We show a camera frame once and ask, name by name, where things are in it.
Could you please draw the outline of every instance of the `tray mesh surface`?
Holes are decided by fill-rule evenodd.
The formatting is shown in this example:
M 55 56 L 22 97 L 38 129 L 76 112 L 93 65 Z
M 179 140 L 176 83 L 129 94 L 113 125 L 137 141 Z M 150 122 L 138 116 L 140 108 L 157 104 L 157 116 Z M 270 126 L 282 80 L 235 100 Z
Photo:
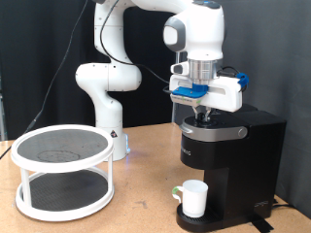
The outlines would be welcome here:
M 107 193 L 108 183 L 101 175 L 83 170 L 43 175 L 30 182 L 30 191 L 33 208 L 62 212 L 98 201 Z
M 17 152 L 32 161 L 65 163 L 92 157 L 107 147 L 107 139 L 100 134 L 63 129 L 35 135 L 22 142 Z

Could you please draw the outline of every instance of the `coffee machine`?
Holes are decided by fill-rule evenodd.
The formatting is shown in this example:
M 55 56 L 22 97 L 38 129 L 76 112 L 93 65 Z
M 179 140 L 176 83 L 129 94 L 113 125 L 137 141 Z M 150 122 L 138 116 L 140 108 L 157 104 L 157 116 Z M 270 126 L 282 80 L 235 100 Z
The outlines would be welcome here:
M 271 216 L 286 122 L 245 106 L 236 113 L 215 112 L 208 122 L 188 117 L 183 131 L 181 160 L 204 170 L 208 185 L 206 211 L 200 218 L 177 208 L 177 223 L 190 232 L 210 232 L 252 222 L 273 229 Z

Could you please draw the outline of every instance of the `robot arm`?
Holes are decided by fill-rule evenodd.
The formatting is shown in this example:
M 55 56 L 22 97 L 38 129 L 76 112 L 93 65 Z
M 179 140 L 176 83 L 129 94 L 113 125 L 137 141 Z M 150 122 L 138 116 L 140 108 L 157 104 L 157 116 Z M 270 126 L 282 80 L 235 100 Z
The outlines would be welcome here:
M 193 1 L 168 19 L 164 42 L 173 51 L 186 51 L 188 61 L 173 65 L 171 99 L 194 108 L 205 106 L 235 112 L 242 106 L 239 79 L 218 76 L 223 64 L 223 8 L 212 1 Z
M 131 63 L 123 42 L 123 13 L 133 6 L 148 11 L 172 12 L 163 30 L 164 42 L 173 51 L 186 51 L 188 61 L 172 66 L 170 90 L 173 102 L 194 108 L 206 106 L 234 112 L 242 105 L 237 79 L 218 77 L 223 59 L 222 44 L 225 33 L 224 12 L 221 5 L 201 0 L 120 0 L 112 11 L 101 37 L 101 28 L 116 0 L 93 0 L 96 4 L 94 44 L 101 46 L 116 59 Z M 90 63 L 79 67 L 76 80 L 92 99 L 96 127 L 114 138 L 114 160 L 129 152 L 127 138 L 122 132 L 122 106 L 108 95 L 108 91 L 129 91 L 139 87 L 142 77 L 133 65 Z

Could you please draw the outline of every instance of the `coffee cup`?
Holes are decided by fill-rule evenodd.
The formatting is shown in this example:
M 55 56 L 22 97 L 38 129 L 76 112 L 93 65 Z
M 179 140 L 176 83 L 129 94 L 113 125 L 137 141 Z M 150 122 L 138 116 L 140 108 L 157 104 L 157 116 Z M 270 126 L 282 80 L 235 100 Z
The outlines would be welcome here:
M 172 190 L 173 197 L 182 203 L 177 191 L 183 192 L 183 213 L 190 217 L 204 216 L 208 186 L 198 180 L 188 180 L 183 186 L 175 186 Z

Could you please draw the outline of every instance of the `wooden table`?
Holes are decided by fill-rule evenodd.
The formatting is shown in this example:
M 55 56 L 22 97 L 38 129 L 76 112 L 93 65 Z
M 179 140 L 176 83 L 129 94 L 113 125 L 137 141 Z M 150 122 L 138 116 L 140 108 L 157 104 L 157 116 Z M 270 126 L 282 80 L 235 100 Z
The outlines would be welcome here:
M 20 184 L 19 168 L 7 154 L 0 161 L 0 232 L 185 232 L 176 223 L 178 201 L 171 190 L 189 179 L 203 180 L 203 171 L 191 169 L 180 160 L 181 131 L 173 123 L 124 129 L 131 153 L 114 162 L 116 193 L 100 212 L 69 222 L 42 222 L 22 216 L 15 205 Z M 5 151 L 10 142 L 2 142 Z M 107 163 L 98 167 L 107 171 Z M 281 204 L 285 203 L 276 197 Z M 274 233 L 310 233 L 311 221 L 299 211 L 279 208 L 267 221 Z M 218 232 L 258 233 L 251 223 Z

